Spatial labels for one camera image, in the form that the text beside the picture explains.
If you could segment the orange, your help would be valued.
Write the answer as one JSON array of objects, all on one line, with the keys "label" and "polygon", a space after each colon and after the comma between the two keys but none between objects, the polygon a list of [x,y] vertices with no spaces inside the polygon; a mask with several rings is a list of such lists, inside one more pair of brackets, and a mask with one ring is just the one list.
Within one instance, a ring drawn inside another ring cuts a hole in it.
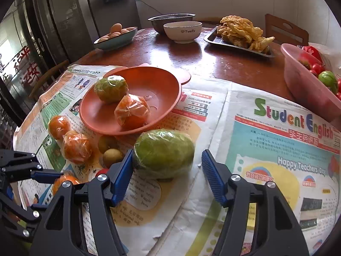
[{"label": "orange", "polygon": [[66,116],[57,115],[51,118],[48,124],[50,135],[56,140],[61,140],[63,136],[71,130],[71,124]]},{"label": "orange", "polygon": [[57,193],[58,189],[65,181],[70,181],[73,185],[80,184],[79,180],[75,176],[73,176],[72,174],[65,173],[60,178],[55,180],[52,186],[53,195]]},{"label": "orange", "polygon": [[76,131],[68,131],[63,136],[62,148],[65,159],[79,165],[84,164],[93,152],[87,136]]},{"label": "orange", "polygon": [[123,128],[139,128],[147,124],[150,107],[144,97],[127,94],[116,106],[114,116]]}]

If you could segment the left newspaper sheet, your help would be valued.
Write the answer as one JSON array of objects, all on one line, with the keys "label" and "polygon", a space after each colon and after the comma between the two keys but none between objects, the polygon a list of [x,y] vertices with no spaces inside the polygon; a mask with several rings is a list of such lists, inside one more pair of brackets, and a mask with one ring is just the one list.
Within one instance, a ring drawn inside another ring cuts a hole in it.
[{"label": "left newspaper sheet", "polygon": [[[111,73],[132,75],[114,66],[70,66],[15,130],[13,147],[35,153],[45,168],[67,170],[83,182],[93,179],[103,166],[101,135],[82,122],[80,104],[94,84]],[[217,133],[227,93],[226,81],[192,77],[161,122],[145,132],[117,137],[122,152],[133,151],[133,175],[123,200],[111,209],[128,255],[148,255],[179,211],[199,172],[201,154]],[[91,141],[92,155],[86,163],[64,158],[62,141],[48,129],[56,115],[66,116],[72,130]]]}]

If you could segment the white Family bowl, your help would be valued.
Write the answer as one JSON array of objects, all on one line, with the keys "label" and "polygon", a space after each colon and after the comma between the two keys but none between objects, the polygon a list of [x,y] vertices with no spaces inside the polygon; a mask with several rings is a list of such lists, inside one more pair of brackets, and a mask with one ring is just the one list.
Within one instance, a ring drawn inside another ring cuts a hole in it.
[{"label": "white Family bowl", "polygon": [[188,44],[200,36],[202,23],[199,21],[178,21],[164,24],[163,29],[167,37],[175,43]]}]

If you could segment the stainless steel bowl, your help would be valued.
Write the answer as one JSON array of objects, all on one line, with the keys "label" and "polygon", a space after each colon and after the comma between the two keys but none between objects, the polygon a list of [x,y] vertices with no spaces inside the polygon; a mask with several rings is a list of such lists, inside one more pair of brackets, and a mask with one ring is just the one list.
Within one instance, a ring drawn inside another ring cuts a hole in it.
[{"label": "stainless steel bowl", "polygon": [[178,21],[192,21],[196,14],[193,13],[172,13],[167,15],[154,16],[148,19],[157,33],[165,34],[163,25]]}]

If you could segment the wooden chair by wall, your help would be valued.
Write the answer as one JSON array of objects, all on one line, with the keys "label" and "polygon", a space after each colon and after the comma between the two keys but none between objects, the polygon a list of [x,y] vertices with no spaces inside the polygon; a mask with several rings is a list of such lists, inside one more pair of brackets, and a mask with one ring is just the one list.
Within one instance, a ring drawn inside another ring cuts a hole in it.
[{"label": "wooden chair by wall", "polygon": [[296,46],[307,46],[309,42],[308,31],[269,13],[265,15],[265,36],[275,37],[275,42],[278,44],[289,43]]}]

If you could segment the pink plastic basin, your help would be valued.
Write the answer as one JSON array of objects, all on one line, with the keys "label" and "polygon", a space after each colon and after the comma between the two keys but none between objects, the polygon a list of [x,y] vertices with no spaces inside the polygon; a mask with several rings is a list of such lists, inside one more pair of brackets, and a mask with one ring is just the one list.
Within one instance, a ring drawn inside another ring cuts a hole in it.
[{"label": "pink plastic basin", "polygon": [[328,122],[340,117],[340,99],[302,64],[319,64],[301,48],[283,43],[284,80],[296,102]]}]

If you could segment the wooden chair at left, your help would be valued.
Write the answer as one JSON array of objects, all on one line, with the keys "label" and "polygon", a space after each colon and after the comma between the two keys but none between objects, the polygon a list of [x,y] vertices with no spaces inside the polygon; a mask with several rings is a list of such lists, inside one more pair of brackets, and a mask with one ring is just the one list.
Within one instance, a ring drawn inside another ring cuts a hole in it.
[{"label": "wooden chair at left", "polygon": [[45,84],[47,83],[58,71],[65,71],[67,69],[69,65],[69,61],[65,60],[61,63],[59,63],[58,65],[52,67],[51,69],[49,69],[46,73],[44,73],[40,79],[38,80],[38,82],[34,85],[31,93],[29,94],[29,98],[30,99],[34,99],[34,97],[36,96],[36,94],[38,93],[38,90]]}]

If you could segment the orange plastic plate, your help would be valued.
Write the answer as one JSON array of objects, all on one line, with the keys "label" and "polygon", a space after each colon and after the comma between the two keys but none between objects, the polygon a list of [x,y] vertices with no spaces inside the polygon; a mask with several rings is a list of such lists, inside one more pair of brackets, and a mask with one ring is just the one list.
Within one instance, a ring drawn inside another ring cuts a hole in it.
[{"label": "orange plastic plate", "polygon": [[117,68],[105,77],[125,79],[128,94],[118,103],[105,103],[91,87],[83,97],[79,114],[83,124],[103,135],[123,136],[146,131],[169,114],[179,102],[188,72],[169,72],[151,66]]}]

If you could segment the green fruit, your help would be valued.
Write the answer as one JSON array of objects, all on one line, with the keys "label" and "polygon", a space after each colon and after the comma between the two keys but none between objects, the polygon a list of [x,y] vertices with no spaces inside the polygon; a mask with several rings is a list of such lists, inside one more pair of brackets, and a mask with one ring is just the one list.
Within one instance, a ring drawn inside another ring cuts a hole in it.
[{"label": "green fruit", "polygon": [[120,102],[128,94],[129,88],[122,76],[110,75],[98,80],[94,85],[94,92],[105,103]]},{"label": "green fruit", "polygon": [[172,179],[191,170],[195,144],[185,133],[171,129],[144,132],[133,146],[133,167],[146,179]]}]

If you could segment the red tomato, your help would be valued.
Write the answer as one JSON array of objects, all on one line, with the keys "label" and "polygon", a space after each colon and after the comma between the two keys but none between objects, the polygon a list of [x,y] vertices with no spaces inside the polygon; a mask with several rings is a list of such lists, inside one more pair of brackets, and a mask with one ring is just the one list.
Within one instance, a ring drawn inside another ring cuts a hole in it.
[{"label": "red tomato", "polygon": [[108,168],[103,168],[103,169],[99,170],[95,176],[98,177],[99,175],[106,175],[108,171],[109,171]]}]

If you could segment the Student English newspaper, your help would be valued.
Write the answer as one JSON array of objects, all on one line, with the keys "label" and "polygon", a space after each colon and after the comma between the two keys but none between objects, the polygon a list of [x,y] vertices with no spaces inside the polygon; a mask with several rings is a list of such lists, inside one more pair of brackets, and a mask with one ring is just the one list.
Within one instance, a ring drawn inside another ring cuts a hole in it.
[{"label": "Student English newspaper", "polygon": [[[210,151],[248,182],[274,181],[311,255],[340,241],[340,128],[279,96],[231,83]],[[227,211],[199,172],[184,205],[151,255],[211,255]]]}]

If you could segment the dark baking tray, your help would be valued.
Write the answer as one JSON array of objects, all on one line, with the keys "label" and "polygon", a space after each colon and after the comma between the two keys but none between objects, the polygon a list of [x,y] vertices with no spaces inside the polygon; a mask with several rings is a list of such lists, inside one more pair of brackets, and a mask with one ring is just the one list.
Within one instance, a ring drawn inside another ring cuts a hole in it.
[{"label": "dark baking tray", "polygon": [[217,35],[217,28],[218,26],[214,27],[205,37],[204,41],[207,43],[210,43],[212,45],[220,46],[220,47],[228,47],[229,49],[235,49],[240,51],[245,51],[248,53],[253,53],[255,55],[259,55],[261,57],[265,58],[274,58],[275,54],[273,53],[272,49],[268,46],[268,52],[267,53],[259,53],[250,49],[246,49],[244,47],[239,47],[233,44],[230,44],[229,42],[225,42],[220,36]]}]

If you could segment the green tomato in basin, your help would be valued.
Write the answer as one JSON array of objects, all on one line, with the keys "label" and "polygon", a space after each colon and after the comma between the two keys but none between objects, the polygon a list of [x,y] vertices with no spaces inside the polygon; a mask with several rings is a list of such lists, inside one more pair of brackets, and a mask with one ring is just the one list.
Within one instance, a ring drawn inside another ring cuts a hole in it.
[{"label": "green tomato in basin", "polygon": [[338,93],[338,80],[331,71],[323,71],[318,75],[320,82],[324,84],[334,94]]}]

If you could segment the plastic bag with red pack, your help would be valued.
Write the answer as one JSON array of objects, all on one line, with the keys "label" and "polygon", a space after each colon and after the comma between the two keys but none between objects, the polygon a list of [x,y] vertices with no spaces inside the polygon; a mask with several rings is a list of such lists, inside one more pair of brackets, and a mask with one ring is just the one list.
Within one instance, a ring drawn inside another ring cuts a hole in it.
[{"label": "plastic bag with red pack", "polygon": [[318,59],[325,70],[332,71],[336,78],[340,79],[340,50],[335,50],[318,43],[310,43],[309,46],[303,46],[302,50]]}]

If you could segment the kiwi fruit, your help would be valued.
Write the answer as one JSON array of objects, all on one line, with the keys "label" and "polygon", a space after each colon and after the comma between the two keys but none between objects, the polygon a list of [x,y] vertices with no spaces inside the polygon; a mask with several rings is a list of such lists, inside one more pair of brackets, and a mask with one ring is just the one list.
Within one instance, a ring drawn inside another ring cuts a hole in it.
[{"label": "kiwi fruit", "polygon": [[118,148],[117,140],[114,136],[102,135],[98,140],[98,150],[104,154],[107,150]]},{"label": "kiwi fruit", "polygon": [[103,164],[106,168],[110,168],[113,164],[122,162],[124,154],[115,148],[106,150],[103,154]]}]

